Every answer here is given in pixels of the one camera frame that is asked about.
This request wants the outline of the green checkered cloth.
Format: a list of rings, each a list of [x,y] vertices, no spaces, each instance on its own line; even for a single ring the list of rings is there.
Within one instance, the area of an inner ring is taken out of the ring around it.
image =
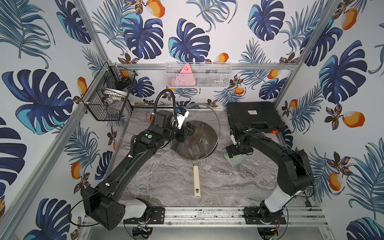
[[[224,151],[224,158],[227,160],[227,162],[232,166],[232,167],[237,167],[240,164],[242,164],[245,159],[247,158],[247,155],[236,155],[232,158],[229,157],[229,154],[227,151]]]

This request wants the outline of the glass pot lid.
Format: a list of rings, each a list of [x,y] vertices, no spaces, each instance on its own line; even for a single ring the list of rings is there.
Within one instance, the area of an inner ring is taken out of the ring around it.
[[[187,161],[200,161],[209,157],[217,148],[221,135],[218,114],[206,104],[190,104],[189,115],[183,126],[188,129],[186,139],[173,140],[171,149]]]

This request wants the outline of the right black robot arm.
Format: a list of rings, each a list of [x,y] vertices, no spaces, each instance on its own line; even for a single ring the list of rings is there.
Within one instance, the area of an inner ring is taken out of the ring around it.
[[[293,151],[283,147],[255,128],[230,130],[230,135],[233,143],[226,147],[228,160],[251,155],[253,149],[257,149],[278,166],[277,187],[248,219],[263,224],[279,220],[283,217],[283,209],[287,203],[314,184],[308,155],[303,150]]]

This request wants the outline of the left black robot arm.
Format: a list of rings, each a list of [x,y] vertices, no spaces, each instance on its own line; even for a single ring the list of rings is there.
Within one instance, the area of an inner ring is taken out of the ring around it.
[[[123,220],[128,206],[120,204],[124,190],[140,168],[169,143],[179,145],[194,133],[192,124],[184,122],[188,112],[176,106],[170,89],[159,93],[154,102],[150,126],[131,138],[131,148],[122,162],[95,188],[83,192],[85,214],[107,230]]]

